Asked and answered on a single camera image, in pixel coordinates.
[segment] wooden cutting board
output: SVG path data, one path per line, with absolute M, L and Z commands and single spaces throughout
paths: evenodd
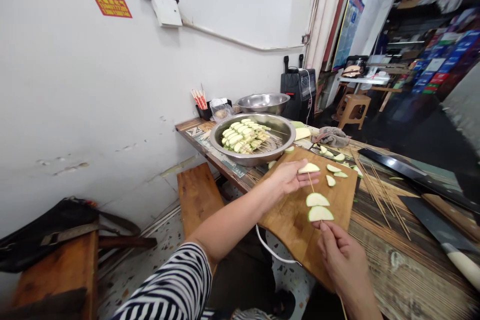
M 328 209 L 335 218 L 333 222 L 347 231 L 357 184 L 358 174 L 355 170 L 301 147 L 296 147 L 293 153 L 285 153 L 256 186 L 267 179 L 280 164 L 302 159 L 308 159 L 308 162 L 320 168 L 321 175 L 318 177 L 320 182 L 314 184 L 313 188 L 316 193 L 324 195 L 330 202 Z M 333 174 L 327 170 L 327 164 L 341 169 L 348 177 L 334 176 L 336 185 L 329 187 L 326 175 L 333 176 Z M 324 268 L 322 254 L 317 245 L 321 231 L 313 228 L 308 220 L 310 208 L 306 205 L 306 199 L 311 193 L 312 187 L 308 186 L 286 195 L 260 220 L 258 225 L 279 238 L 295 260 L 299 261 L 327 289 L 334 292 L 332 281 Z

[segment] floor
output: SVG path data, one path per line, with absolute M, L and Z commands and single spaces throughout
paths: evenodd
M 433 94 L 392 94 L 383 112 L 378 112 L 382 99 L 379 91 L 370 91 L 372 98 L 361 130 L 347 124 L 343 131 L 354 140 L 427 163 L 455 173 L 466 197 L 480 198 L 480 166 L 477 154 L 463 135 L 450 122 L 442 105 Z M 329 106 L 313 123 L 314 127 L 337 126 L 332 119 L 336 112 Z
M 229 182 L 225 183 L 223 188 L 232 200 L 242 195 Z M 185 240 L 181 214 L 177 213 L 152 236 L 157 239 L 156 247 L 130 256 L 113 272 L 100 279 L 98 283 L 99 320 L 110 319 L 115 310 L 128 300 L 142 282 L 162 266 Z M 266 240 L 268 246 L 281 258 L 292 259 L 285 246 L 268 231 Z M 277 290 L 285 289 L 295 295 L 295 310 L 290 319 L 300 320 L 316 283 L 315 279 L 298 264 L 285 264 L 275 258 L 272 269 Z

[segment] stainless steel bowl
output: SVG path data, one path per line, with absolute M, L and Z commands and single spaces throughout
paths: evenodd
M 272 141 L 271 144 L 269 144 L 269 146 L 274 148 L 272 151 L 253 154 L 240 154 L 225 149 L 222 146 L 222 133 L 227 130 L 231 124 L 239 122 L 243 119 L 252 119 L 261 125 L 271 128 L 272 130 L 279 131 L 275 132 L 270 130 L 267 132 L 270 133 L 271 136 L 275 137 L 278 142 L 281 143 L 281 145 L 276 145 Z M 295 140 L 295 135 L 296 131 L 294 126 L 286 118 L 272 114 L 254 112 L 234 115 L 217 123 L 210 131 L 210 142 L 215 149 L 222 154 L 225 154 L 233 162 L 246 167 L 254 167 L 278 159 L 286 148 L 292 146 Z
M 237 101 L 244 113 L 269 113 L 280 115 L 287 106 L 290 96 L 283 93 L 253 94 Z

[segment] striped sleeve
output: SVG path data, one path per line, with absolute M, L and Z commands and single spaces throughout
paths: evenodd
M 204 250 L 195 243 L 184 243 L 112 320 L 200 320 L 211 286 L 212 272 Z

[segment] plastic bag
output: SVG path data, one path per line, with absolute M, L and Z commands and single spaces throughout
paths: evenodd
M 232 107 L 227 103 L 226 98 L 213 99 L 210 101 L 211 115 L 213 120 L 219 122 L 234 115 Z

